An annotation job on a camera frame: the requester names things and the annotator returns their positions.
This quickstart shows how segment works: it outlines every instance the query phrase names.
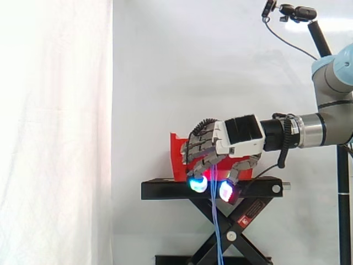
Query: white curtain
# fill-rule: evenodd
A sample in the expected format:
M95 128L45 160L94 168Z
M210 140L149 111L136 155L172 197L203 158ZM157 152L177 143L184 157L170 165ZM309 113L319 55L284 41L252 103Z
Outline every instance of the white curtain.
M111 0L0 1L0 264L112 264Z

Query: silver metal cylinder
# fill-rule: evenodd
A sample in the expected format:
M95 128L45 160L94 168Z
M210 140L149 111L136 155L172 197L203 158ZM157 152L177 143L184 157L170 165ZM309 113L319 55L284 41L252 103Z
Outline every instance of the silver metal cylinder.
M298 147L315 147L322 144L323 124L317 114L296 116L294 120L299 127L300 141Z

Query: metal bolt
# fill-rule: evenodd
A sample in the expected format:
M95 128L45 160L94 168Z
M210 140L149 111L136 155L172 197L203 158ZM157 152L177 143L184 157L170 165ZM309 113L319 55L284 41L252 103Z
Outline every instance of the metal bolt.
M272 186L272 191L274 193L279 193L281 191L281 187L279 185L273 185Z
M237 239L237 234L234 231L230 231L227 233L227 239L233 242Z

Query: blue light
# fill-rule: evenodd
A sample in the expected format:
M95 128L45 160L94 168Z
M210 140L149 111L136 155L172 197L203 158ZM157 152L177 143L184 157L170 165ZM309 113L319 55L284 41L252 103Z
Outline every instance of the blue light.
M225 202L229 202L229 199L231 198L233 194L233 188L230 186L227 181L223 181L221 186L220 186L220 197L222 200Z
M207 189L207 178L202 176L202 178L193 178L190 180L190 188L198 193L202 193Z

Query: red object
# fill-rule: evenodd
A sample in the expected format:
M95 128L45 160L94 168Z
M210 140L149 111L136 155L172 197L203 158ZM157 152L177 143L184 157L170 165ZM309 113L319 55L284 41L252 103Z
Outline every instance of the red object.
M180 139L176 134L170 134L170 158L172 160L172 168L174 180L177 182L186 181L186 165L183 164L183 157L180 153L181 146L185 143L187 139ZM220 163L217 164L217 180L221 181L226 179L234 163L247 160L249 157L245 156L242 158L230 158L226 157ZM189 169L192 169L195 163L202 159L202 157L189 163ZM239 174L239 180L248 180L252 178L253 170L241 171ZM211 171L208 169L203 174L208 180L211 179Z

